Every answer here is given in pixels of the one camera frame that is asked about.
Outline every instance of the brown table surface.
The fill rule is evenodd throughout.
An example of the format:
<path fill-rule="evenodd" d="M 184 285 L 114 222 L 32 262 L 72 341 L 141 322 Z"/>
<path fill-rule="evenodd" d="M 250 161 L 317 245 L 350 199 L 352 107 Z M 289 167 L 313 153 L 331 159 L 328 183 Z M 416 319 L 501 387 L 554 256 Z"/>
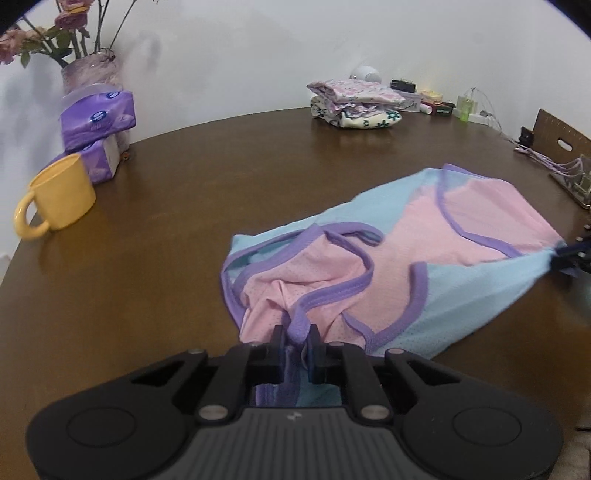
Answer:
<path fill-rule="evenodd" d="M 0 479 L 36 478 L 24 447 L 48 403 L 188 348 L 236 343 L 219 271 L 259 233 L 444 163 L 515 184 L 566 239 L 586 214 L 493 130 L 407 113 L 352 131 L 308 109 L 243 116 L 134 145 L 78 223 L 22 242 L 0 288 Z M 590 391 L 591 329 L 547 275 L 437 360 L 544 403 L 565 432 Z"/>

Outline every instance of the cable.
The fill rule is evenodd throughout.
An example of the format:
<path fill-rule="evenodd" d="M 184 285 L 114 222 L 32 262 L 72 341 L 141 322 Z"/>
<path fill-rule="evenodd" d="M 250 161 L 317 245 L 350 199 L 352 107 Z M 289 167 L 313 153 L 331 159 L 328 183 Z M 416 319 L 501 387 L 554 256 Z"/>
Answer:
<path fill-rule="evenodd" d="M 556 173 L 557 175 L 560 175 L 565 178 L 575 179 L 584 173 L 583 159 L 581 157 L 575 158 L 573 161 L 570 161 L 565 164 L 556 163 L 551 158 L 546 157 L 546 155 L 542 155 L 541 153 L 536 152 L 535 150 L 532 150 L 531 148 L 524 147 L 523 145 L 517 143 L 515 140 L 513 140 L 511 137 L 509 137 L 509 135 L 506 135 L 503 132 L 503 127 L 501 125 L 501 122 L 499 121 L 499 119 L 496 115 L 495 107 L 493 106 L 491 100 L 488 98 L 488 95 L 485 92 L 483 92 L 482 90 L 480 90 L 477 87 L 472 87 L 472 88 L 468 88 L 468 90 L 466 90 L 466 93 L 464 93 L 464 97 L 467 98 L 468 94 L 470 94 L 470 100 L 472 100 L 473 96 L 474 96 L 474 92 L 480 93 L 486 99 L 486 101 L 488 102 L 488 105 L 491 107 L 491 111 L 492 111 L 491 116 L 495 119 L 496 123 L 499 125 L 500 135 L 515 145 L 515 151 L 517 153 L 527 155 L 529 158 L 534 160 L 536 163 L 546 167 L 552 173 Z"/>
<path fill-rule="evenodd" d="M 515 151 L 517 153 L 527 155 L 529 158 L 532 158 L 536 163 L 539 163 L 540 165 L 546 167 L 552 173 L 556 173 L 562 177 L 570 179 L 579 177 L 581 174 L 584 173 L 583 159 L 581 157 L 575 158 L 573 161 L 570 161 L 568 163 L 560 164 L 556 163 L 551 158 L 546 157 L 546 155 L 542 155 L 541 153 L 536 152 L 535 150 L 532 150 L 529 147 L 524 147 L 523 145 L 520 145 L 515 140 L 511 141 L 516 145 Z"/>
<path fill-rule="evenodd" d="M 472 100 L 472 99 L 473 99 L 473 97 L 474 97 L 474 92 L 478 92 L 478 93 L 480 93 L 480 94 L 481 94 L 481 95 L 482 95 L 482 96 L 483 96 L 483 97 L 486 99 L 486 101 L 488 102 L 488 105 L 491 107 L 491 111 L 492 111 L 491 117 L 493 117 L 493 118 L 495 119 L 495 122 L 496 122 L 496 124 L 499 126 L 499 132 L 501 132 L 501 133 L 503 134 L 503 127 L 502 127 L 502 125 L 501 125 L 501 122 L 499 121 L 499 118 L 498 118 L 498 117 L 497 117 L 497 115 L 496 115 L 496 112 L 495 112 L 495 107 L 492 105 L 492 102 L 491 102 L 491 100 L 488 98 L 488 95 L 487 95 L 487 94 L 485 94 L 485 93 L 484 93 L 482 90 L 480 90 L 479 88 L 477 88 L 477 87 L 472 87 L 472 88 L 468 88 L 468 90 L 466 90 L 466 93 L 464 93 L 464 97 L 465 97 L 465 98 L 467 98 L 467 96 L 468 96 L 468 92 L 470 92 L 470 100 Z"/>

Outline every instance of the wooden board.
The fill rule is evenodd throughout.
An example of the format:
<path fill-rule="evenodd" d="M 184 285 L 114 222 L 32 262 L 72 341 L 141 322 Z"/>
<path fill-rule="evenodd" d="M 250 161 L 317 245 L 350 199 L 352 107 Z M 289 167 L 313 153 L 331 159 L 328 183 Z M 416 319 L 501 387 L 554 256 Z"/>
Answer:
<path fill-rule="evenodd" d="M 538 112 L 534 135 L 532 148 L 557 163 L 568 163 L 581 155 L 591 158 L 591 140 L 545 110 L 540 109 Z M 558 144 L 559 140 L 568 143 L 573 149 L 565 150 Z"/>

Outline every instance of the small bottle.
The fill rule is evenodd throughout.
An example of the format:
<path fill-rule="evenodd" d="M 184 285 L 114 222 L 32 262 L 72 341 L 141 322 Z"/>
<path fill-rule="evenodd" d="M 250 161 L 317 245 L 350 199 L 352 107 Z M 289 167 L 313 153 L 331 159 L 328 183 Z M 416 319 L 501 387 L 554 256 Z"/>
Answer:
<path fill-rule="evenodd" d="M 474 100 L 472 100 L 471 98 L 464 98 L 462 106 L 460 107 L 460 120 L 462 122 L 467 122 L 470 119 L 470 114 L 472 113 L 473 107 Z"/>

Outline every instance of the purple tissue package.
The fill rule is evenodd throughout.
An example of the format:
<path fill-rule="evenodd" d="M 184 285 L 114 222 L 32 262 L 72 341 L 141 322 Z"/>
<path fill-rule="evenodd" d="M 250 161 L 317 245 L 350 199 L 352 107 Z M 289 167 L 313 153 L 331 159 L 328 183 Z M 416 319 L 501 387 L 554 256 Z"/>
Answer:
<path fill-rule="evenodd" d="M 77 153 L 80 154 L 92 183 L 101 183 L 112 179 L 117 166 L 119 166 L 119 148 L 114 135 L 101 138 L 80 149 Z M 49 162 L 49 165 L 66 155 L 65 152 L 58 155 Z"/>
<path fill-rule="evenodd" d="M 131 92 L 95 93 L 69 106 L 60 117 L 61 136 L 67 153 L 135 127 Z"/>

